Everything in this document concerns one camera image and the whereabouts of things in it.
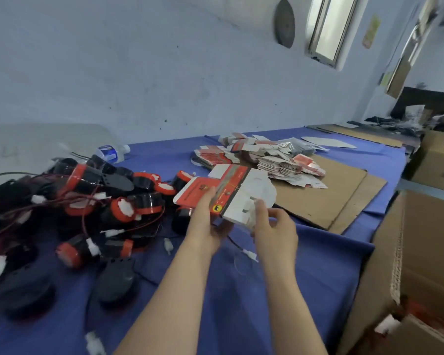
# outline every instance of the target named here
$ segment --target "hand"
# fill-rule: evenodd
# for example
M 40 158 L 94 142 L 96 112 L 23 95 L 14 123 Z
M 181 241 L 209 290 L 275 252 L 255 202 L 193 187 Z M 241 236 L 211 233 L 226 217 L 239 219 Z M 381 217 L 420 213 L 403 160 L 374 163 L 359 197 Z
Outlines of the hand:
M 223 220 L 217 227 L 212 225 L 210 203 L 214 196 L 215 188 L 211 187 L 199 200 L 191 215 L 185 238 L 185 240 L 191 242 L 203 252 L 208 252 L 211 256 L 219 250 L 223 238 L 233 228 L 233 223 L 227 220 Z
M 255 245 L 265 274 L 294 275 L 298 248 L 295 222 L 283 209 L 267 209 L 262 200 L 256 202 L 256 209 Z

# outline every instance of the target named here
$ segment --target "forearm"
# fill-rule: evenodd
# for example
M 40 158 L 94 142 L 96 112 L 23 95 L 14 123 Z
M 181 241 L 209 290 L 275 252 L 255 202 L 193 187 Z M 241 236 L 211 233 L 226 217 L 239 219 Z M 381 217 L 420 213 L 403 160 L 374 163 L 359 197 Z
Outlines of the forearm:
M 292 274 L 266 274 L 273 349 L 277 355 L 327 355 Z
M 116 355 L 195 355 L 211 255 L 183 241 Z

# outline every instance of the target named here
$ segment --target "right hand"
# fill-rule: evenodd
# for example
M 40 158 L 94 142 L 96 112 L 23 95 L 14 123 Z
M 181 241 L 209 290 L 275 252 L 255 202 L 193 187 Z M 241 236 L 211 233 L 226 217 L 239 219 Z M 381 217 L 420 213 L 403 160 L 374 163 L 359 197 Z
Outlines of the right hand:
M 254 238 L 265 273 L 294 275 L 298 248 L 295 222 L 283 209 L 267 209 L 262 200 L 256 202 L 256 210 Z

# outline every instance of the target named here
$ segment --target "blue tablecloth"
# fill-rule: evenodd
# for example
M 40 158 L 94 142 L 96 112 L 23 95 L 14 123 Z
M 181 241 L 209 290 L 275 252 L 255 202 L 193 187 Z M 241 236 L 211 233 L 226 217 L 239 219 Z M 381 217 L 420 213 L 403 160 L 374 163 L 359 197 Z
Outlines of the blue tablecloth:
M 331 345 L 337 339 L 350 309 L 361 262 L 373 250 L 369 240 L 385 213 L 403 170 L 403 150 L 306 128 L 256 134 L 273 140 L 307 135 L 344 140 L 356 145 L 357 149 L 332 149 L 325 156 L 367 169 L 388 181 L 344 236 L 297 225 L 300 245 L 296 279 L 323 340 Z M 204 144 L 216 144 L 216 141 L 209 137 L 195 137 L 133 144 L 128 160 L 122 165 L 134 171 L 158 173 L 163 180 L 171 179 L 180 169 L 205 175 L 207 170 L 191 164 L 189 160 L 192 150 Z M 168 224 L 160 235 L 174 236 Z M 245 230 L 235 228 L 232 236 L 245 248 L 254 250 Z M 41 243 L 42 256 L 35 266 L 45 266 L 55 274 L 56 303 L 48 313 L 35 320 L 10 322 L 0 317 L 0 355 L 87 353 L 84 309 L 95 269 L 81 272 L 65 269 L 52 254 L 57 241 L 50 236 L 47 238 L 49 240 Z M 176 250 L 182 239 L 174 238 L 172 241 Z M 133 257 L 136 268 L 142 274 L 159 282 L 173 255 L 166 253 L 159 238 L 147 252 Z M 154 286 L 144 281 L 139 286 L 137 299 L 125 309 L 105 312 L 96 302 L 90 304 L 89 324 L 102 339 L 107 353 L 116 349 L 154 293 Z M 214 256 L 209 272 L 198 354 L 271 353 L 265 285 L 259 264 L 249 261 L 233 245 L 225 242 Z

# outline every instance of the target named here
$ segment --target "blue bottle label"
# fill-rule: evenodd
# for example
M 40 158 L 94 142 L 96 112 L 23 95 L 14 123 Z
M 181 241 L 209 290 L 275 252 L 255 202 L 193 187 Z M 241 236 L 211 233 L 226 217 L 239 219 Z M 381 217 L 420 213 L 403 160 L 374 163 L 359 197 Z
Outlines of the blue bottle label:
M 107 144 L 105 146 L 99 147 L 99 150 L 102 152 L 102 155 L 104 156 L 104 159 L 107 162 L 110 162 L 112 160 L 114 161 L 117 160 L 117 151 L 112 146 Z

